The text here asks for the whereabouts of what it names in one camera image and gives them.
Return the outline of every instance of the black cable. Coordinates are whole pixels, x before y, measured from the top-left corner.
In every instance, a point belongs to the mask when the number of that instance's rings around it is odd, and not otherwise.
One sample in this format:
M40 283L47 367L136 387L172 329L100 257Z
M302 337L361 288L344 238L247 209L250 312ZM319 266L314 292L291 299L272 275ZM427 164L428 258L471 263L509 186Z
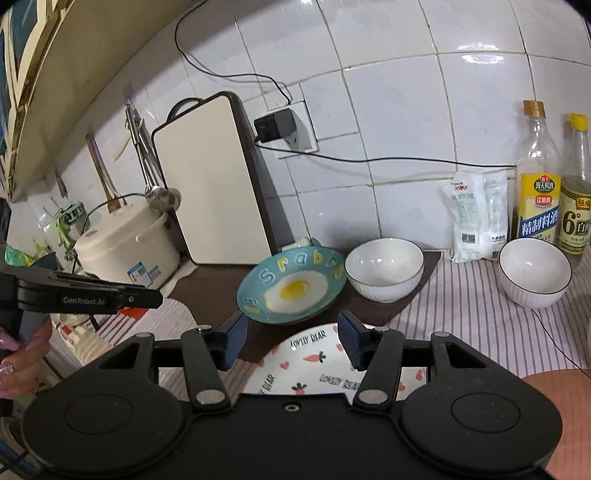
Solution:
M111 200L107 200L107 201L97 205L96 207L94 207L90 212L88 212L86 214L86 219L84 220L84 224L82 225L82 230L80 231L80 235L84 235L84 228L86 228L86 224L88 223L88 219L99 208L104 207L105 205L108 205L113 200L121 200L121 199L126 199L127 197L135 197L135 196L145 197L145 194L143 194L143 193L126 193L125 195L119 195L118 197L115 197ZM74 259L74 265L72 265L72 274L74 274L74 272L76 271L76 264L77 263L78 263L78 254L76 254L76 257Z
M564 358L566 358L570 363L572 363L575 367L577 367L579 370L581 370L581 372L583 373L583 375L585 377L587 377L588 379L591 380L591 375L589 375L585 370L583 370L579 364L577 362L575 362L573 359L571 359L571 357L569 357L566 353L564 353L564 351L558 346L556 345L556 342L554 341L554 339L552 338L552 335L550 335L550 332L546 329L546 327L544 326L544 322L542 322L542 318L540 317L540 315L538 315L538 313L534 310L531 309L531 311L533 312L533 314L538 318L538 321L540 322L540 325L542 326L542 328L544 329L544 331L546 332L546 335L548 335L548 338L552 341L552 343L554 344L554 346L556 347L556 349L562 353L564 355Z
M438 163L447 163L450 165L463 165L465 167L480 167L480 168L515 168L515 165L479 165L476 163L467 163L461 161L454 161L454 160L443 160L441 158L424 158L424 157L377 157L377 158L368 158L360 159L360 160L348 160L347 158L339 158L339 157L331 157L330 155L322 155L320 153L306 153L306 152L298 152L294 150L283 150L282 148L272 148L266 147L261 145L258 140L258 137L254 139L254 143L257 147L262 148L264 150L271 150L273 152L281 152L281 153L292 153L298 155L309 155L311 157L318 157L318 158L325 158L326 160L333 160L333 161L342 161L347 163L369 163L371 161L381 161L381 160L420 160L420 161L432 161Z
M16 457L14 460L12 460L11 462L8 462L6 465L4 465L2 468L0 468L0 475L2 475L4 472L8 472L9 470L12 470L19 463L21 463L21 461L24 460L28 454L29 454L29 451L27 449L25 449L18 457Z
M200 4L196 5L191 10L189 10L187 13L185 13L180 18L180 20L177 22L177 26L174 29L174 44L176 45L179 53L184 57L184 59L188 62L188 64L191 65L191 67L194 67L195 69L199 70L200 72L204 73L205 75L209 75L211 77L216 77L216 78L220 78L220 79L232 79L232 78L240 78L240 77L258 77L258 78L270 80L277 87L277 90L279 90L279 93L282 94L286 98L287 105L291 105L291 98L283 91L283 89L279 86L279 83L273 77L271 77L269 75L263 75L262 73L255 73L255 72L253 72L253 73L235 73L232 75L220 75L219 73L208 72L207 70L202 69L198 65L195 65L191 60L189 60L188 55L184 52L184 50L178 44L178 27L183 22L183 20L185 18L187 18L190 14L192 14L199 7L202 7L203 5L205 5L207 2L209 2L209 0L203 0Z

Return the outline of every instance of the flour bag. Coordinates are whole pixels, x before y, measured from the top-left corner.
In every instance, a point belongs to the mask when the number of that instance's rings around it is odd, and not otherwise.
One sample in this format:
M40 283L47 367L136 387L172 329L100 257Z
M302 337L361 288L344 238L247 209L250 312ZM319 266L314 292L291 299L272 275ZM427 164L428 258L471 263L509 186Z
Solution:
M508 182L506 172L457 173L443 187L452 213L454 262L496 260L507 240Z

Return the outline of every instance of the bottle label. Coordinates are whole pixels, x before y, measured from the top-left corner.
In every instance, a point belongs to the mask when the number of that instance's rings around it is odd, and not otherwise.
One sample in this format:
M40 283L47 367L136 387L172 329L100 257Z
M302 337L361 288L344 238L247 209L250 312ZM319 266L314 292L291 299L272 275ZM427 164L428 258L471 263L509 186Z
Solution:
M572 255L581 255L589 240L591 196L560 189L560 249Z
M540 238L554 243L560 202L560 176L551 173L521 174L517 237Z

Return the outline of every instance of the human hand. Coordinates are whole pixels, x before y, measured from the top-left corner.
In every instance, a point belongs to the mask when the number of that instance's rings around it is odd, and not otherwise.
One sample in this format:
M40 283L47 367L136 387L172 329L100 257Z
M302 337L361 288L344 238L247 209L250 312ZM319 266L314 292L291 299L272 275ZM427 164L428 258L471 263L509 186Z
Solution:
M20 347L9 334L0 331L0 349L14 352L0 362L0 398L15 399L35 392L37 376L43 369L41 357L50 350L52 331L51 320L47 318L24 347Z

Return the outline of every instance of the white bowl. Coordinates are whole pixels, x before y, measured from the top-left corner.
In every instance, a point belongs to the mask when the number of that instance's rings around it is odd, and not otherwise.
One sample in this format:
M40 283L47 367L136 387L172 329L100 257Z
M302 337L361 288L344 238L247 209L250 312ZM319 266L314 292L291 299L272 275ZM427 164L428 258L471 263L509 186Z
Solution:
M564 254L537 238L512 240L499 255L501 287L522 307L549 307L564 294L572 276Z
M365 298L392 303L411 293L421 281L423 251L401 238L380 238L355 248L345 261L347 277Z

